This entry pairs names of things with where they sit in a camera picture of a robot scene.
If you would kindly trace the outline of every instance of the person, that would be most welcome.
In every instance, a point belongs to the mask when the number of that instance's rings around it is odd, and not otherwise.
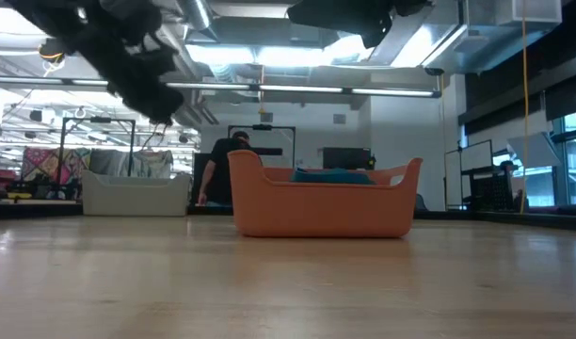
[[[529,203],[529,198],[525,197],[525,194],[521,189],[518,190],[518,192],[516,194],[516,198],[514,198],[514,209],[517,211],[520,210],[520,206],[522,205],[522,198],[524,198],[524,207],[522,208],[522,211],[524,213],[528,213],[529,208],[531,208],[530,203]]]
[[[216,141],[211,152],[211,160],[206,164],[198,205],[208,207],[232,206],[232,182],[230,180],[230,160],[228,153],[237,150],[249,150],[250,138],[244,131],[235,132],[231,138]]]

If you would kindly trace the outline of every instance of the computer monitor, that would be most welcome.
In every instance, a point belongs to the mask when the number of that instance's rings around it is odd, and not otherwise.
[[[324,169],[371,170],[372,151],[362,148],[326,147]]]

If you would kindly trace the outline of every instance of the black hair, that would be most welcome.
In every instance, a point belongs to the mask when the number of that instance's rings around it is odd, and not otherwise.
[[[239,137],[243,137],[244,139],[250,139],[250,137],[248,136],[248,133],[244,132],[244,131],[238,131],[233,133],[232,138],[239,138]]]

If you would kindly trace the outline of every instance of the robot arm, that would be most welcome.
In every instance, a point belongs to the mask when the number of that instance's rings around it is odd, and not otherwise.
[[[174,69],[173,48],[155,37],[160,10],[149,0],[8,0],[28,21],[54,37],[64,53],[78,52],[108,81],[108,90],[153,123],[171,124],[183,95],[158,76]],[[78,9],[85,11],[81,18]],[[150,35],[155,51],[127,52]]]

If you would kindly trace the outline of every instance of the blue fabric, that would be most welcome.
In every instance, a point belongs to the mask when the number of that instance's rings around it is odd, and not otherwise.
[[[218,202],[206,202],[206,207],[232,208],[230,204],[218,203]]]
[[[295,169],[290,180],[293,183],[317,184],[355,184],[375,185],[365,173],[353,173],[346,169],[329,169],[319,172],[307,172],[304,169]]]

